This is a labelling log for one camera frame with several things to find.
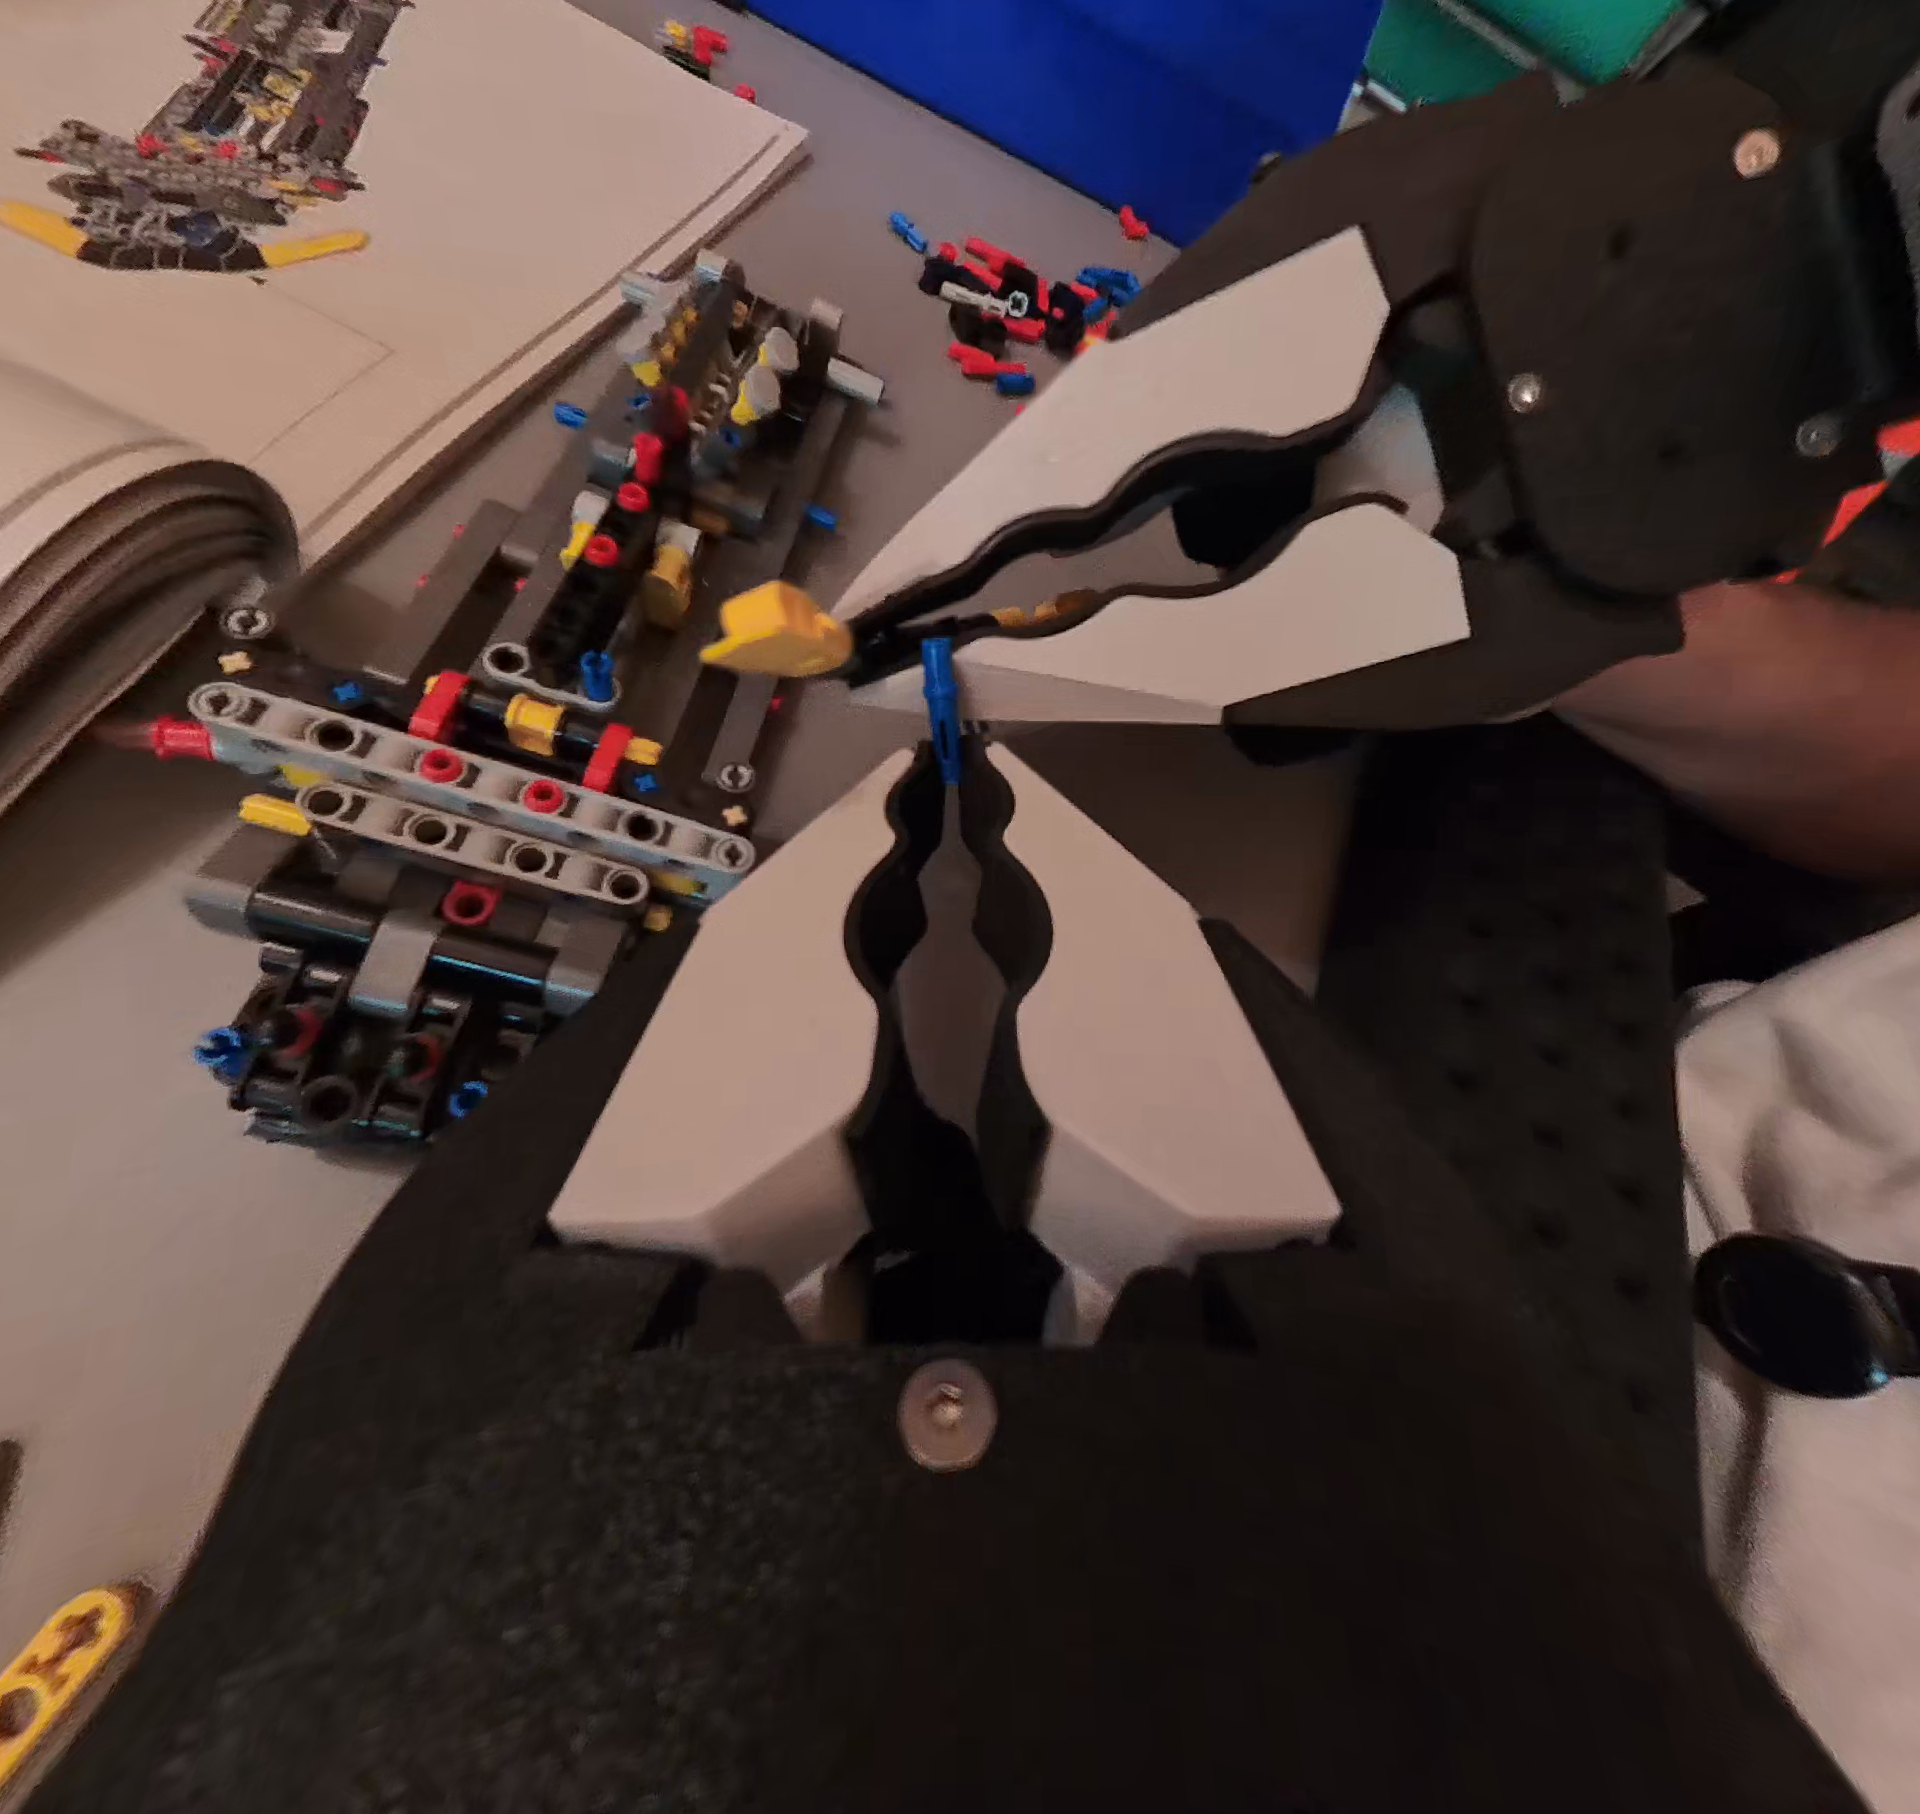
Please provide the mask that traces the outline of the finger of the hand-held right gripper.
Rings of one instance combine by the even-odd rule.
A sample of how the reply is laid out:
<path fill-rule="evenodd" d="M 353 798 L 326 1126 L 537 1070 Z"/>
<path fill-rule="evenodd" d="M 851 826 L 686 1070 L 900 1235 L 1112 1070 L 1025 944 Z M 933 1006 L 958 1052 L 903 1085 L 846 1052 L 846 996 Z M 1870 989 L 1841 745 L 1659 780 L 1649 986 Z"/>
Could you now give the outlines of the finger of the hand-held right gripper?
<path fill-rule="evenodd" d="M 956 611 L 1025 551 L 1102 551 L 1112 527 L 1112 509 L 1025 516 L 958 551 L 924 509 L 846 592 L 851 701 L 903 705 L 924 637 L 956 628 L 956 682 L 973 724 L 1225 724 L 1244 701 L 1472 628 L 1459 551 L 1381 495 L 1295 516 L 1225 587 L 1104 587 L 1084 611 L 1037 628 Z"/>
<path fill-rule="evenodd" d="M 846 587 L 835 621 L 912 621 L 1030 551 L 1092 551 L 1212 458 L 1339 431 L 1375 377 L 1389 289 L 1360 226 L 1281 252 L 1135 335 L 1068 358 L 903 527 Z"/>

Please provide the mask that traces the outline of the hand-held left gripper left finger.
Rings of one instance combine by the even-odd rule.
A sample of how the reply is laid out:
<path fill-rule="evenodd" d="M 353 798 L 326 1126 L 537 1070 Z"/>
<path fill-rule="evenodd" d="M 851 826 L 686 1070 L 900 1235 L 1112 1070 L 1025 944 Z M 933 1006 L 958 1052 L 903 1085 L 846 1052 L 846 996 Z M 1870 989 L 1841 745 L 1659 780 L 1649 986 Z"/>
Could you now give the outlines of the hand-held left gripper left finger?
<path fill-rule="evenodd" d="M 692 1252 L 777 1288 L 851 1248 L 948 1235 L 948 1111 L 900 1033 L 937 836 L 948 776 L 912 745 L 698 914 L 547 1211 L 550 1235 Z"/>

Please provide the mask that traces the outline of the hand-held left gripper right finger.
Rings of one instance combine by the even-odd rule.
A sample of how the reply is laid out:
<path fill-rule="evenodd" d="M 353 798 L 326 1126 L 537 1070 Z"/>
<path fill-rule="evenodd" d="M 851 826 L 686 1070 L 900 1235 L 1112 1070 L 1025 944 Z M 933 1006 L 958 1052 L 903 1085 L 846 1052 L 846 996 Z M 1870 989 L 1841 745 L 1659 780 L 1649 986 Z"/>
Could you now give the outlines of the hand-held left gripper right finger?
<path fill-rule="evenodd" d="M 1049 1266 L 1044 1313 L 1112 1313 L 1143 1266 L 1325 1248 L 1339 1192 L 1202 905 L 1013 745 L 965 745 L 958 849 L 1010 986 L 973 1156 Z"/>

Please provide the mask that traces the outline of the blue lego pin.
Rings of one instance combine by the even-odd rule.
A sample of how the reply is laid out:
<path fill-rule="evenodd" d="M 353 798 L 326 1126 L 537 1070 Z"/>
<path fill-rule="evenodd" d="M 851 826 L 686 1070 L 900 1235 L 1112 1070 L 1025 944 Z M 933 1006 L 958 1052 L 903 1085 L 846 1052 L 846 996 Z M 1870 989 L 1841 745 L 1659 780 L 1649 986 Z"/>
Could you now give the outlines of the blue lego pin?
<path fill-rule="evenodd" d="M 958 776 L 965 776 L 965 724 L 958 724 L 956 637 L 924 637 L 924 717 L 933 717 L 937 776 L 958 795 Z"/>

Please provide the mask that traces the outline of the lego car chassis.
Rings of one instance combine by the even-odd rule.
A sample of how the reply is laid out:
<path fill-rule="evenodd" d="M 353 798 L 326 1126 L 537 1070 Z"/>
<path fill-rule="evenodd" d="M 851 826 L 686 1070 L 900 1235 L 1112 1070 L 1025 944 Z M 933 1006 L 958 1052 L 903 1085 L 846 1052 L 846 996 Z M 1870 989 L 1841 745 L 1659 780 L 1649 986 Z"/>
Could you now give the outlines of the lego car chassis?
<path fill-rule="evenodd" d="M 712 694 L 698 621 L 835 527 L 822 477 L 883 377 L 846 307 L 781 307 L 732 252 L 621 301 L 562 472 L 467 509 L 353 666 L 254 603 L 187 717 L 131 724 L 245 776 L 187 905 L 254 940 L 245 1006 L 192 1045 L 254 1137 L 434 1143 L 761 864 L 777 682 Z"/>

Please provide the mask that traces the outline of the person's right forearm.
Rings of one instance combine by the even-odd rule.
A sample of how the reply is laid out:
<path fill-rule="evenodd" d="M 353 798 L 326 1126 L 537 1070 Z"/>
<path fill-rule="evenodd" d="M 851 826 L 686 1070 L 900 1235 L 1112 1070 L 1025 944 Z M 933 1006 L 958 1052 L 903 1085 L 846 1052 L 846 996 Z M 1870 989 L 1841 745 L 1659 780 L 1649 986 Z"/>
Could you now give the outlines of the person's right forearm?
<path fill-rule="evenodd" d="M 1920 884 L 1920 611 L 1694 587 L 1679 649 L 1550 701 L 1712 832 L 1841 884 Z"/>

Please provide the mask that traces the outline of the pile of red blue lego pins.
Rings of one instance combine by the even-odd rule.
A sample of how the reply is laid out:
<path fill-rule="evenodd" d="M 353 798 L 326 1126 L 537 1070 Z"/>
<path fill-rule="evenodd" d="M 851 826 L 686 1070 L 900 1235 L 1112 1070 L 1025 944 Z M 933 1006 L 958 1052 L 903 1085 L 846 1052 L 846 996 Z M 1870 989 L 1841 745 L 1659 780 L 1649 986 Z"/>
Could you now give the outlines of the pile of red blue lego pins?
<path fill-rule="evenodd" d="M 1013 404 L 1037 401 L 1037 353 L 1092 353 L 1143 289 L 1127 258 L 1044 273 L 1037 258 L 993 235 L 933 235 L 900 206 L 883 214 L 883 233 L 912 252 L 912 289 L 948 307 L 948 358 Z"/>

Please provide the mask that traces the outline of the pile of yellow lego pieces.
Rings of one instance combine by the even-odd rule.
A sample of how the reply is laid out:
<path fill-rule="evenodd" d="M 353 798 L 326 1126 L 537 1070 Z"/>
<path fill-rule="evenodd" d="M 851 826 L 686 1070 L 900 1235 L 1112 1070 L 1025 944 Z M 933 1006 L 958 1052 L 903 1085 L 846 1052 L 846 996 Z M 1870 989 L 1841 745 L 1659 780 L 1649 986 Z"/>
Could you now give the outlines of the pile of yellow lego pieces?
<path fill-rule="evenodd" d="M 147 1580 L 93 1580 L 71 1603 L 51 1603 L 34 1648 L 0 1669 L 0 1785 L 36 1761 L 36 1747 L 77 1711 L 77 1695 L 101 1684 L 101 1669 L 131 1648 L 147 1619 Z"/>

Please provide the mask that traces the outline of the blue plastic bin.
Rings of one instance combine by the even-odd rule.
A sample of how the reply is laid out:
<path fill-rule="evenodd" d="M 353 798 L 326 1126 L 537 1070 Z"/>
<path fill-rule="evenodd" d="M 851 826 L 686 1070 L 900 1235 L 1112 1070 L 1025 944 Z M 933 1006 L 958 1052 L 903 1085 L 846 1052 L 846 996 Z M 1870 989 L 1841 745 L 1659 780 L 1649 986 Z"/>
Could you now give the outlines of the blue plastic bin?
<path fill-rule="evenodd" d="M 1339 137 L 1381 0 L 742 0 L 761 22 L 1191 248 Z"/>

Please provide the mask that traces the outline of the instruction booklet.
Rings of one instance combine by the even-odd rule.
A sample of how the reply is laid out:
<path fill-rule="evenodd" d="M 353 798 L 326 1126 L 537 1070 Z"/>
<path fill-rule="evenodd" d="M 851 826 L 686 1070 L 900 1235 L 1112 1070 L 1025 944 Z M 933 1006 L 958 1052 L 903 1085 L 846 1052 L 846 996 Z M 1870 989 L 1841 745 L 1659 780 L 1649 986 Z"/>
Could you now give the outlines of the instruction booklet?
<path fill-rule="evenodd" d="M 808 129 L 570 0 L 0 0 L 9 810 Z"/>

